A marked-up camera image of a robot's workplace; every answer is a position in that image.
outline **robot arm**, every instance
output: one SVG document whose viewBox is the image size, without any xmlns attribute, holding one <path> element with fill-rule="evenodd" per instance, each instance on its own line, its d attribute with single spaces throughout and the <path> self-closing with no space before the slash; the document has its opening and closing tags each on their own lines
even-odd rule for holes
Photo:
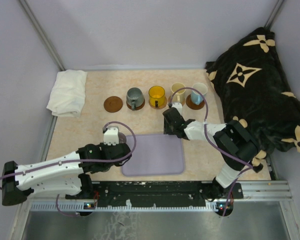
<svg viewBox="0 0 300 240">
<path fill-rule="evenodd" d="M 255 139 L 238 121 L 232 120 L 222 124 L 199 122 L 194 119 L 185 121 L 182 117 L 182 105 L 178 102 L 163 112 L 163 116 L 164 134 L 176 135 L 178 138 L 186 140 L 204 141 L 207 141 L 207 136 L 218 148 L 246 163 L 249 163 L 260 150 Z M 215 198 L 225 195 L 227 188 L 245 166 L 224 154 L 222 157 L 225 164 L 212 182 Z"/>
<path fill-rule="evenodd" d="M 111 166 L 122 166 L 131 158 L 130 155 L 122 161 L 107 162 L 122 158 L 131 150 L 125 142 L 120 142 L 119 136 L 122 133 L 119 133 L 118 127 L 108 127 L 103 133 L 102 143 L 88 144 L 77 151 L 49 161 L 28 165 L 17 165 L 14 161 L 7 162 L 2 175 L 19 174 L 2 180 L 2 205 L 20 204 L 27 200 L 28 196 L 34 195 L 50 197 L 66 194 L 68 199 L 74 196 L 89 196 L 93 186 L 90 176 L 86 173 L 106 172 Z M 88 161 L 89 159 L 105 161 L 92 162 Z"/>
</svg>

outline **black blanket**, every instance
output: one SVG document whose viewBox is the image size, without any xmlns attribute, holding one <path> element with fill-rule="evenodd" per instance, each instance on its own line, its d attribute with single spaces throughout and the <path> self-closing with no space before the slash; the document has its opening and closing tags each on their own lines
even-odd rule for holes
<svg viewBox="0 0 300 240">
<path fill-rule="evenodd" d="M 257 28 L 205 68 L 221 98 L 225 123 L 240 120 L 267 153 L 292 147 L 300 152 L 300 101 L 291 92 L 274 39 L 274 32 Z"/>
</svg>

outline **gray wall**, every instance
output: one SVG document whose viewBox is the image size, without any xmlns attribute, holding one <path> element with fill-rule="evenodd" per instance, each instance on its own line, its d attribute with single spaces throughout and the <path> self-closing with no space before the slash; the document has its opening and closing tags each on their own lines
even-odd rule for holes
<svg viewBox="0 0 300 240">
<path fill-rule="evenodd" d="M 0 176 L 7 161 L 38 161 L 57 72 L 18 2 L 0 1 Z M 15 212 L 1 205 L 0 191 L 0 240 L 8 237 Z"/>
<path fill-rule="evenodd" d="M 277 0 L 28 0 L 66 69 L 202 68 Z"/>
<path fill-rule="evenodd" d="M 294 95 L 300 100 L 300 0 L 288 0 L 273 25 L 276 47 Z M 291 149 L 273 155 L 279 176 L 289 182 L 300 212 L 300 153 Z"/>
</svg>

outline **purple mat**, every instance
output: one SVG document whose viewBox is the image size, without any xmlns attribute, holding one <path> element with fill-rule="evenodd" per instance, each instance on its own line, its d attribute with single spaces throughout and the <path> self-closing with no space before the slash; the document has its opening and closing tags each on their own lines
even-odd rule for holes
<svg viewBox="0 0 300 240">
<path fill-rule="evenodd" d="M 126 143 L 132 149 L 134 138 L 126 136 Z M 184 149 L 181 139 L 174 135 L 136 135 L 136 148 L 132 157 L 122 167 L 127 177 L 175 175 L 185 169 Z"/>
</svg>

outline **mug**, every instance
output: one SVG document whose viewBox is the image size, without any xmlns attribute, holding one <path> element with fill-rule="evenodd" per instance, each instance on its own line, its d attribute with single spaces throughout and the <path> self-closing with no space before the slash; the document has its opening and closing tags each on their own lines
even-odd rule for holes
<svg viewBox="0 0 300 240">
<path fill-rule="evenodd" d="M 192 86 L 193 89 L 198 90 L 203 96 L 205 96 L 208 92 L 208 88 L 205 84 L 201 83 L 201 82 L 197 82 Z M 193 91 L 191 92 L 191 101 L 195 104 L 195 105 L 199 105 L 202 103 L 203 98 L 196 92 Z"/>
<path fill-rule="evenodd" d="M 174 83 L 172 86 L 171 86 L 171 96 L 179 89 L 181 88 L 185 88 L 186 86 L 180 82 L 176 82 Z M 178 91 L 174 96 L 173 96 L 173 99 L 172 99 L 172 103 L 175 103 L 175 102 L 179 102 L 179 103 L 183 103 L 186 99 L 186 90 L 183 89 L 183 90 L 180 90 Z"/>
<path fill-rule="evenodd" d="M 132 111 L 140 107 L 144 103 L 144 100 L 145 97 L 142 91 L 137 87 L 130 88 L 126 93 L 126 102 L 131 106 Z"/>
<path fill-rule="evenodd" d="M 162 86 L 153 86 L 149 89 L 149 102 L 155 107 L 161 107 L 166 100 L 166 91 Z"/>
</svg>

